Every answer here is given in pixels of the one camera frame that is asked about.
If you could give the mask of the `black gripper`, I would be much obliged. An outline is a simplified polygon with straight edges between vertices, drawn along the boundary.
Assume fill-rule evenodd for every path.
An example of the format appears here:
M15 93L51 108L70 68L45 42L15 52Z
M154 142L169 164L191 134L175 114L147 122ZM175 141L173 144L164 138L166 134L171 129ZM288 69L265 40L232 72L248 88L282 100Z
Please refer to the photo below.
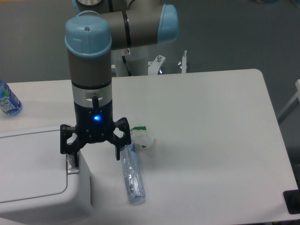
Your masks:
M113 121L113 102L94 108L83 107L74 104L76 126L67 124L60 125L60 153L72 155L74 157L75 166L79 166L78 152L86 143L101 143L108 141L115 146L116 160L120 160L120 152L124 150L126 145L131 144L130 127L126 117L116 122ZM118 129L123 133L122 137L118 137L114 131ZM68 140L76 134L76 138L72 142Z

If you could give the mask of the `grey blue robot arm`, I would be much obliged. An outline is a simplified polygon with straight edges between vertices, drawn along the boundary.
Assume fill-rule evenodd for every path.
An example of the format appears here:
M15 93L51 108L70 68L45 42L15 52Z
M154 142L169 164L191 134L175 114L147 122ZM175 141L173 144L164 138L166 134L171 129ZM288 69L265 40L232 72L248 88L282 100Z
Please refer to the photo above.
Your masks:
M65 25L76 125L60 126L60 151L79 166L79 151L92 143L115 146L116 159L131 143L128 120L113 121L111 52L172 42L179 35L178 13L159 0L75 0L78 14Z

